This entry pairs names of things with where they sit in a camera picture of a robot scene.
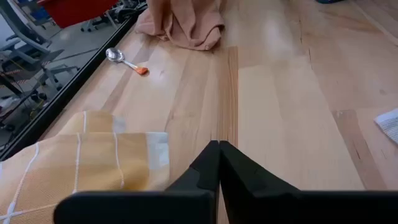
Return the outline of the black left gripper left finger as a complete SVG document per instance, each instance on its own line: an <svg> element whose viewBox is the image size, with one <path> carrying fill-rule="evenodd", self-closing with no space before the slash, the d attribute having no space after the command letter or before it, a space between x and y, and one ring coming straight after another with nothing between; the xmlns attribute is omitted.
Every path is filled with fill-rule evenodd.
<svg viewBox="0 0 398 224"><path fill-rule="evenodd" d="M220 144L210 141L165 190L87 191L63 199L55 223L215 223Z"/></svg>

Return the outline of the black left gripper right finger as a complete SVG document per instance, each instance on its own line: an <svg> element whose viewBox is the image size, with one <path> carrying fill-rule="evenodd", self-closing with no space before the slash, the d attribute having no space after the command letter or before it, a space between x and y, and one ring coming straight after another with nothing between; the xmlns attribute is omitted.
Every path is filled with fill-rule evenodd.
<svg viewBox="0 0 398 224"><path fill-rule="evenodd" d="M300 190L229 142L220 149L231 223L397 223L396 191Z"/></svg>

